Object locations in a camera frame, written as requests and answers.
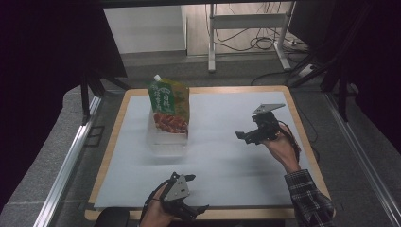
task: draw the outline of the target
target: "metal frame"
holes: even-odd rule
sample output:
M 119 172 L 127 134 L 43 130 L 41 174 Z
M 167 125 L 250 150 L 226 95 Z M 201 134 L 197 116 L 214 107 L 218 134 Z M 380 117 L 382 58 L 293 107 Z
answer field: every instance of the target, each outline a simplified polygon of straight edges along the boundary
M 268 28 L 281 27 L 282 31 L 274 48 L 283 65 L 284 70 L 290 70 L 286 55 L 283 51 L 283 41 L 286 37 L 289 21 L 295 2 L 291 2 L 286 13 L 276 14 L 244 14 L 244 15 L 215 15 L 214 4 L 210 5 L 209 15 L 209 72 L 216 71 L 216 49 L 215 49 L 215 29 L 238 29 L 238 28 Z
M 334 118 L 340 126 L 340 129 L 347 140 L 351 150 L 359 162 L 362 171 L 365 173 L 366 178 L 368 179 L 372 189 L 377 195 L 380 203 L 382 204 L 384 211 L 389 217 L 392 226 L 401 226 L 401 213 L 400 209 L 396 203 L 396 200 L 390 193 L 387 186 L 381 181 L 380 176 L 375 171 L 374 166 L 366 155 L 362 145 L 359 143 L 357 137 L 355 136 L 353 130 L 350 125 L 345 122 L 339 112 L 337 111 L 337 103 L 332 95 L 324 94 L 326 101 L 331 109 Z
M 94 97 L 94 99 L 92 100 L 90 106 L 91 116 L 94 116 L 96 114 L 100 101 L 101 98 L 97 96 Z M 65 157 L 64 162 L 61 166 L 60 172 L 57 175 L 57 178 L 53 183 L 53 186 L 50 189 L 50 192 L 44 202 L 44 206 L 42 207 L 42 210 L 39 213 L 39 216 L 37 217 L 33 226 L 47 226 L 50 223 L 50 220 L 53 218 L 57 205 L 59 204 L 61 194 L 68 183 L 68 179 L 74 169 L 80 152 L 82 151 L 82 147 L 88 135 L 89 129 L 91 129 L 93 121 L 94 118 L 90 117 L 86 125 L 82 125 L 79 127 L 77 135 L 74 138 L 71 148 L 68 150 L 67 156 Z

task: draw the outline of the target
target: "food package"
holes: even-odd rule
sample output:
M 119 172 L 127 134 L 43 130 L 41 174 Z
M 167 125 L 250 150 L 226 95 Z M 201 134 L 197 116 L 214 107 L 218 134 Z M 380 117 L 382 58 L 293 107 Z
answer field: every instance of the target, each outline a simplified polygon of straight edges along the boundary
M 189 88 L 155 76 L 148 86 L 155 127 L 171 133 L 188 134 Z

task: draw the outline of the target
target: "wall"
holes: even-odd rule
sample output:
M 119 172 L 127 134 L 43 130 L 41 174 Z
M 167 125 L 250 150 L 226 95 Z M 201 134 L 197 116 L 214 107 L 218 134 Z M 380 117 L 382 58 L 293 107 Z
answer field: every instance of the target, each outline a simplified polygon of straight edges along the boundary
M 185 50 L 181 6 L 104 9 L 120 54 Z

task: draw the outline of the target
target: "gray floor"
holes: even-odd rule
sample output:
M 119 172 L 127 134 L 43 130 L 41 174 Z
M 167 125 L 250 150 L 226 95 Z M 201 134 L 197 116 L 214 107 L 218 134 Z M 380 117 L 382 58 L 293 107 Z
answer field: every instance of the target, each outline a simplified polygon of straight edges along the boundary
M 282 70 L 274 54 L 220 56 L 215 74 L 207 72 L 206 58 L 124 56 L 124 62 L 129 77 L 121 80 L 135 88 L 145 88 L 146 82 L 155 74 L 182 81 L 188 86 L 244 86 L 260 75 Z M 286 75 L 271 75 L 257 80 L 254 85 L 278 85 L 286 79 Z M 319 91 L 321 80 L 322 77 L 318 77 L 291 92 L 310 143 L 319 153 L 319 166 L 337 209 L 335 221 L 338 226 L 392 226 Z M 108 91 L 100 106 L 101 114 L 93 125 L 96 130 L 104 129 L 103 139 L 98 146 L 93 146 L 96 138 L 87 140 L 51 226 L 94 225 L 84 218 L 83 212 L 90 206 L 86 202 L 124 92 L 107 81 L 103 83 Z M 0 226 L 32 226 L 35 222 L 80 124 L 79 87 L 65 95 L 63 104 L 59 120 L 37 160 L 5 206 Z M 400 202 L 401 182 L 396 175 L 401 168 L 400 155 L 351 97 L 347 110 L 350 125 L 361 145 L 384 184 Z M 254 226 L 246 221 L 242 224 Z M 295 226 L 294 220 L 287 220 L 286 226 Z

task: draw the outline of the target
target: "wooden table edge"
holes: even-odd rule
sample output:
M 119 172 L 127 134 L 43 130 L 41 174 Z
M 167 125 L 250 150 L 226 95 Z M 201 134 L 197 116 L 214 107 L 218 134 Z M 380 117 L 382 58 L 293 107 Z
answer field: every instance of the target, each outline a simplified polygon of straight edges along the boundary
M 320 172 L 319 166 L 316 162 L 313 150 L 307 139 L 304 126 L 301 122 L 301 118 L 298 115 L 295 103 L 292 99 L 291 93 L 286 86 L 235 86 L 235 87 L 191 87 L 190 94 L 218 94 L 218 93 L 257 93 L 257 92 L 283 92 L 285 95 L 289 111 L 291 112 L 292 118 L 294 120 L 297 131 L 300 135 L 302 144 L 304 146 L 304 151 L 306 158 L 310 165 L 311 174 L 314 176 L 315 185 L 319 190 L 328 198 L 330 195 L 328 193 L 327 187 L 324 183 L 322 173 Z M 103 184 L 104 178 L 106 176 L 110 161 L 113 157 L 113 151 L 116 145 L 117 137 L 120 132 L 122 122 L 128 104 L 130 102 L 131 96 L 147 96 L 147 89 L 130 89 L 124 94 L 123 101 L 121 103 L 120 110 L 118 112 L 117 118 L 115 119 L 112 134 L 109 139 L 108 146 L 97 173 L 96 181 L 90 196 L 88 203 L 95 204 L 100 186 Z M 101 211 L 95 210 L 85 210 L 85 217 L 89 220 L 97 219 Z M 131 211 L 130 218 L 139 219 L 141 211 Z M 204 214 L 198 216 L 198 219 L 213 219 L 217 217 L 219 219 L 266 219 L 266 218 L 294 218 L 293 209 L 290 208 L 266 208 L 266 209 L 224 209 L 224 210 L 210 210 Z

